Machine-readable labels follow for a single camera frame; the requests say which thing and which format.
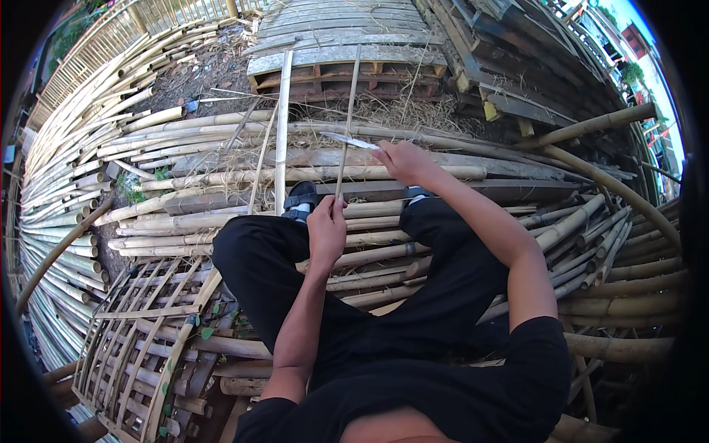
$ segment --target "hand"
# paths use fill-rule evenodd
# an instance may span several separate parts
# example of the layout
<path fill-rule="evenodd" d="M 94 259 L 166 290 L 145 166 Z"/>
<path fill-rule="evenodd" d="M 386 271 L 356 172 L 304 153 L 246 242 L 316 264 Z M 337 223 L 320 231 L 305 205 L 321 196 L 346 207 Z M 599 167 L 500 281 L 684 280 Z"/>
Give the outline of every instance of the hand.
<path fill-rule="evenodd" d="M 435 164 L 428 154 L 411 142 L 379 142 L 380 150 L 373 150 L 374 155 L 384 163 L 392 179 L 406 186 L 422 186 L 429 189 L 429 183 L 436 180 L 445 171 Z"/>
<path fill-rule="evenodd" d="M 342 210 L 346 207 L 347 203 L 341 198 L 335 200 L 334 195 L 329 195 L 308 216 L 311 250 L 309 269 L 318 267 L 329 273 L 342 256 L 347 238 L 347 222 Z"/>

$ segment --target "sky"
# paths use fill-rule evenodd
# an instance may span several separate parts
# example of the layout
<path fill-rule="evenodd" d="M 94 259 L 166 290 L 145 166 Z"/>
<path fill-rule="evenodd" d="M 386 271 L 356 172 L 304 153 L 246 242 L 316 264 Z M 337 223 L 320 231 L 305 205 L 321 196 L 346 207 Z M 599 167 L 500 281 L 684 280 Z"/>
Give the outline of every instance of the sky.
<path fill-rule="evenodd" d="M 632 22 L 637 26 L 637 29 L 641 32 L 641 34 L 643 34 L 645 40 L 647 40 L 650 45 L 655 43 L 655 37 L 652 35 L 652 32 L 647 27 L 630 0 L 598 0 L 598 4 L 599 6 L 608 8 L 610 13 L 613 14 L 615 19 L 618 21 L 618 27 L 620 30 L 625 29 Z M 660 111 L 663 116 L 669 119 L 666 124 L 670 126 L 675 121 L 676 116 L 673 112 L 669 92 L 665 92 L 662 84 L 654 81 L 652 78 L 653 76 L 649 76 L 648 74 L 649 73 L 645 74 L 646 84 L 650 89 L 652 89 Z M 674 149 L 675 157 L 677 158 L 677 165 L 681 174 L 684 151 L 682 149 L 681 136 L 677 125 L 672 125 L 670 127 L 669 138 L 672 140 L 672 147 Z"/>

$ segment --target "red building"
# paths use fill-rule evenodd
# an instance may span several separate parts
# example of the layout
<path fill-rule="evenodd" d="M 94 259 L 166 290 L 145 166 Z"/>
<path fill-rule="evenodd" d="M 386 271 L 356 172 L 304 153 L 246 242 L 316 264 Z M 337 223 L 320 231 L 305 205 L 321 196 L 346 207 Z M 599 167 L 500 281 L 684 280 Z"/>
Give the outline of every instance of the red building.
<path fill-rule="evenodd" d="M 647 44 L 645 37 L 642 36 L 640 31 L 638 31 L 637 26 L 635 26 L 634 23 L 631 23 L 630 26 L 621 32 L 621 34 L 630 46 L 630 49 L 632 49 L 635 53 L 635 57 L 637 57 L 637 59 L 641 59 L 645 54 L 650 52 L 649 45 Z"/>

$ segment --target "foot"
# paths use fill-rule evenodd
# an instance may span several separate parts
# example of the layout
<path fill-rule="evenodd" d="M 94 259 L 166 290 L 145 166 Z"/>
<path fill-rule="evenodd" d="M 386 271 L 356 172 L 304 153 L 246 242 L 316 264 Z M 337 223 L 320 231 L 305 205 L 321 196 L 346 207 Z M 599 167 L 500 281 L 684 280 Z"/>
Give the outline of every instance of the foot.
<path fill-rule="evenodd" d="M 407 186 L 406 189 L 403 191 L 403 206 L 401 210 L 403 211 L 410 205 L 413 205 L 419 200 L 423 200 L 424 198 L 429 198 L 433 197 L 434 194 L 431 191 L 426 191 L 424 188 L 421 186 Z"/>
<path fill-rule="evenodd" d="M 305 223 L 308 215 L 317 206 L 318 192 L 312 180 L 302 180 L 291 188 L 291 193 L 283 203 L 286 210 L 281 217 L 291 218 L 295 221 Z"/>

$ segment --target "white sock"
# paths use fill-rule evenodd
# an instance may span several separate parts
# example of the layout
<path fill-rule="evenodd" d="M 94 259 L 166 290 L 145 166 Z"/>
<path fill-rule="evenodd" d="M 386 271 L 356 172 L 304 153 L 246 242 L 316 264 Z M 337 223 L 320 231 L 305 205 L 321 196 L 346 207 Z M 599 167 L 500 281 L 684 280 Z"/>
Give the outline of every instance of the white sock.
<path fill-rule="evenodd" d="M 298 210 L 298 211 L 303 211 L 303 212 L 310 213 L 310 203 L 301 203 L 301 204 L 297 205 L 295 208 L 291 208 L 291 209 L 296 209 L 296 210 Z M 300 219 L 300 218 L 297 218 L 296 220 L 299 221 L 299 222 L 301 222 L 301 223 L 305 223 L 305 222 L 306 222 L 305 220 Z"/>
<path fill-rule="evenodd" d="M 408 188 L 409 188 L 409 189 L 414 189 L 414 188 L 420 188 L 420 187 L 421 187 L 421 186 L 409 186 Z M 408 202 L 408 204 L 409 204 L 409 206 L 410 206 L 410 205 L 413 205 L 413 204 L 416 203 L 417 201 L 423 200 L 423 199 L 426 198 L 426 197 L 427 197 L 427 196 L 421 194 L 421 195 L 419 195 L 419 196 L 416 196 L 416 197 L 412 198 L 411 201 Z"/>

